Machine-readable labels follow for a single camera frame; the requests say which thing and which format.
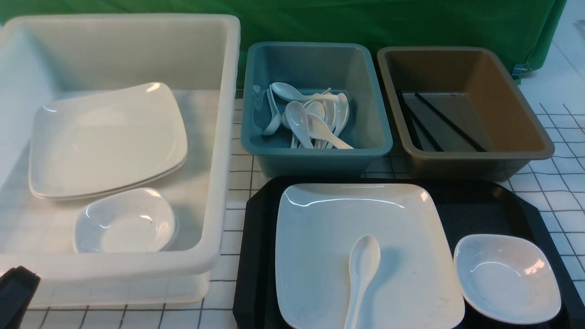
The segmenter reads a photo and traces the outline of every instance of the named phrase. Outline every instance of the teal plastic bin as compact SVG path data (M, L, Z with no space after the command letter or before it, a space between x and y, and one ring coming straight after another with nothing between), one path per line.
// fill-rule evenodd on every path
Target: teal plastic bin
M273 82L303 94L331 88L349 100L350 116L339 136L353 150L291 149L292 133L283 126L263 136L271 120L266 91ZM275 96L278 110L287 105ZM370 52L359 44L263 42L249 49L244 85L241 141L264 174L276 176L359 176L393 141Z

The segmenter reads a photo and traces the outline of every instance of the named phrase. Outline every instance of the black chopstick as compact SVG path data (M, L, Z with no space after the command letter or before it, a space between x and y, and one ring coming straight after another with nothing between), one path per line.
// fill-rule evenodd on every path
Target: black chopstick
M479 143L477 143L471 136L469 136L465 131L461 130L453 121L447 118L443 113L441 113L436 107L433 106L429 101L427 101L423 96L421 96L418 92L415 92L414 95L423 102L428 108L430 108L444 123L449 125L451 129L453 129L459 136L461 136L467 143L471 144L471 146L477 152L487 152L485 148L481 147Z
M439 143L436 141L436 139L433 138L431 133L422 124L421 120L417 117L417 115L414 114L414 111L412 111L410 106L408 106L408 104L404 100L404 96L403 96L402 92L401 91L397 92L397 95L398 95L398 102L400 103L400 107L402 108L402 115L404 115L404 112L406 112L408 114L409 119L410 119L410 124L407 121L407 129L409 131L412 129L412 132L409 135L412 139L412 143L414 144L414 146L417 147L419 150L423 150L422 145L421 145L421 141L417 135L417 130L414 126L414 123L416 123L418 125L418 127L422 130L422 133L425 135L425 137L433 145L435 150L438 152L443 152L443 148L439 145Z

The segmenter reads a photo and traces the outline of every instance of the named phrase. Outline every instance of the black tray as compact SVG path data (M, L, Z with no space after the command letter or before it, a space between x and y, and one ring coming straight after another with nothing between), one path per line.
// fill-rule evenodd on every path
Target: black tray
M585 328L585 307L540 213L495 183L279 177L268 182L246 205L238 282L233 302L233 315L240 329L291 328L278 309L274 240L280 197L287 187L299 183L416 184L426 189L433 198L451 253L459 239L479 233L514 235L530 240L542 249L555 273L563 303L554 319L538 325L504 324L479 314L466 303L465 317L455 328Z

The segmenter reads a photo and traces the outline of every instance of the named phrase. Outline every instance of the green backdrop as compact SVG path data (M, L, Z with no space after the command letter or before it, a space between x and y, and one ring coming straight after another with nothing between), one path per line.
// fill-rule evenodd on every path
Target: green backdrop
M246 50L260 41L480 46L510 70L544 62L566 0L0 0L0 20L57 13L228 13Z

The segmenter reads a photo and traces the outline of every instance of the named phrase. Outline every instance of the white spoon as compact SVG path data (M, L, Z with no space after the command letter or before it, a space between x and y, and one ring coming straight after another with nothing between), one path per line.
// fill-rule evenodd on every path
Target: white spoon
M287 116L288 126L290 126L292 133L297 137L299 142L301 142L304 148L312 149L313 144L309 138L307 110L299 102L290 102L284 109L284 114Z
M309 137L312 139L322 139L333 144L338 149L353 149L346 142L335 136L327 127L325 121L313 113L307 114L309 118Z
M333 134L337 137L341 134L341 132L345 129L347 122L349 120L349 101L347 101L347 97L344 93L340 92L338 94L339 103L335 104L335 129L333 130ZM328 144L327 149L332 148L333 145Z
M323 101L323 105L325 107L325 118L323 121L327 124L330 131L335 130L335 103L329 100ZM324 140L319 140L315 147L318 149L324 149L327 142Z
M331 88L327 88L327 90L325 90L324 92L322 92L320 94L315 93L313 95L325 95L329 90L331 90ZM309 106L309 104L312 103L312 102L314 102L314 101L304 102L304 103L302 103L302 106L304 106L305 108L307 108L307 106ZM282 116L282 124L283 124L283 126L285 128L290 129L290 127L288 126L287 118L284 115Z
M333 100L334 102L339 103L339 97L337 97L337 95L303 95L295 87L286 83L272 83L270 86L276 95L289 102Z
M349 254L349 280L352 287L344 329L355 329L366 289L380 266L380 245L371 235L364 235Z
M266 97L268 98L268 106L270 107L270 113L272 114L272 120L270 121L270 123L268 124L268 127L266 127L266 129L264 130L262 135L270 136L270 135L274 135L274 133L276 132L276 130L280 126L282 116L280 115L280 112L278 111L278 108L276 107L276 102L274 100L274 94L272 93L272 88L270 86L266 90Z
M320 102L311 102L309 105L304 106L305 109L307 110L307 113L312 113L318 117L320 117L322 120L325 119L325 108L323 107L323 104L321 104ZM298 143L296 142L296 138L294 136L294 134L292 135L292 141L291 141L291 148L296 149L298 147Z

